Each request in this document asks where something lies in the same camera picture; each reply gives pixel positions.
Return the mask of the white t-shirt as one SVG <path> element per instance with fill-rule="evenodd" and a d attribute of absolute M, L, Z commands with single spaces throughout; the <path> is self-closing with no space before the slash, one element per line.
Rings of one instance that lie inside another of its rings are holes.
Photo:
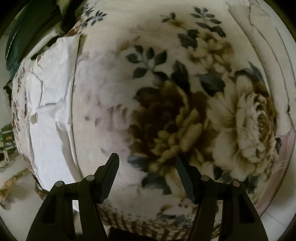
<path fill-rule="evenodd" d="M 81 179 L 72 132 L 72 90 L 79 35 L 62 37 L 33 63 L 26 78 L 33 169 L 50 190 Z"/>

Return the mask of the teal shelf rack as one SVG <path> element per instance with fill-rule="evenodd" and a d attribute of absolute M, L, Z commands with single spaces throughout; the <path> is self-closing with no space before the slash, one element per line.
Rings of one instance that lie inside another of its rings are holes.
<path fill-rule="evenodd" d="M 1 128 L 1 151 L 12 154 L 16 151 L 16 142 L 12 124 Z"/>

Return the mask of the floral bed blanket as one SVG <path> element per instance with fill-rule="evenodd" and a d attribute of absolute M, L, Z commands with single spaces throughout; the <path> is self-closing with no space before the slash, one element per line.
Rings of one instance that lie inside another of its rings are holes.
<path fill-rule="evenodd" d="M 16 146 L 34 176 L 26 78 L 59 38 L 79 35 L 71 110 L 79 181 L 119 156 L 97 206 L 104 228 L 187 239 L 198 206 L 178 159 L 216 182 L 239 182 L 256 206 L 280 136 L 295 127 L 295 73 L 259 1 L 82 1 L 75 16 L 9 72 Z"/>

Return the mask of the dark green folded quilt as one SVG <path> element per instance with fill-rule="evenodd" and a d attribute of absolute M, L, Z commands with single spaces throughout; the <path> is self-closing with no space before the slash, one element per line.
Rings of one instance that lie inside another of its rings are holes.
<path fill-rule="evenodd" d="M 67 33 L 76 23 L 75 11 L 81 4 L 82 1 L 29 1 L 8 37 L 6 69 L 16 71 L 48 31 L 56 31 L 49 39 Z"/>

